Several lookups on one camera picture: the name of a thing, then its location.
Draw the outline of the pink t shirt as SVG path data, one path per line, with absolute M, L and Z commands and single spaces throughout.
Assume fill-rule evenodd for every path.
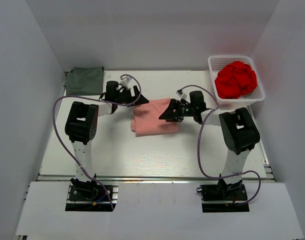
M 159 119 L 170 104 L 170 98 L 150 100 L 149 103 L 135 106 L 130 124 L 137 137 L 150 135 L 175 134 L 179 131 L 177 122 Z

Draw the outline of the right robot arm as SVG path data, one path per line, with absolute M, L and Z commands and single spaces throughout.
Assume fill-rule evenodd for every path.
M 183 97 L 172 98 L 166 110 L 159 116 L 166 122 L 181 123 L 185 117 L 192 117 L 200 124 L 197 137 L 197 162 L 201 173 L 212 180 L 217 180 L 215 193 L 223 199 L 231 199 L 242 187 L 243 169 L 246 159 L 255 145 L 260 141 L 260 133 L 245 107 L 232 112 L 218 112 L 216 108 L 208 108 L 204 95 L 200 90 L 189 93 L 190 101 Z M 207 175 L 201 163 L 201 137 L 205 125 L 221 127 L 227 157 L 224 168 L 218 177 Z

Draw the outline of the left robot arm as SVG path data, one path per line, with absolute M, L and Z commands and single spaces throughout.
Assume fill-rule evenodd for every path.
M 108 81 L 105 92 L 98 99 L 98 104 L 86 104 L 74 101 L 65 124 L 76 162 L 75 178 L 72 185 L 88 200 L 98 195 L 98 183 L 92 160 L 92 141 L 97 133 L 98 118 L 112 115 L 119 106 L 134 107 L 148 104 L 142 95 L 142 88 L 136 84 L 129 87 L 130 75 L 124 75 L 121 82 Z

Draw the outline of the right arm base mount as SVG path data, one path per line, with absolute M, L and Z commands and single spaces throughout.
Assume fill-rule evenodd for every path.
M 241 204 L 248 200 L 245 185 L 239 189 L 225 193 L 218 185 L 204 184 L 196 188 L 201 195 L 203 213 L 246 213 L 250 211 L 249 204 Z

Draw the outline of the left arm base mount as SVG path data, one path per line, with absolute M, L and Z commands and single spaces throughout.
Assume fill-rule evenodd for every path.
M 65 204 L 66 212 L 112 212 L 109 198 L 101 185 L 92 191 L 70 185 Z

